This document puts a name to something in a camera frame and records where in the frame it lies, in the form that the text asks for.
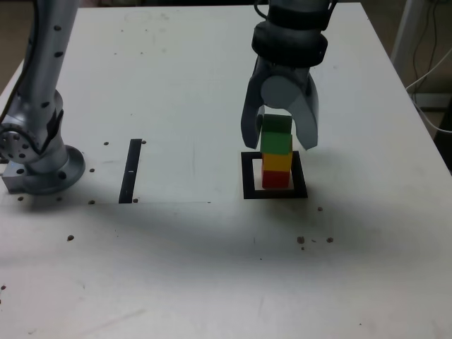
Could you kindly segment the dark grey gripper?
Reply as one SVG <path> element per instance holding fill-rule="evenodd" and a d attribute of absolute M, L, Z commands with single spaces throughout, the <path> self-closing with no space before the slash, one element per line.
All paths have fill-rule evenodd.
<path fill-rule="evenodd" d="M 265 80 L 265 71 L 278 76 Z M 302 82 L 296 84 L 289 78 Z M 241 118 L 242 139 L 248 148 L 257 147 L 260 133 L 257 116 L 263 103 L 291 115 L 297 140 L 305 150 L 318 145 L 319 99 L 309 68 L 281 66 L 262 56 L 257 57 L 246 89 Z"/>

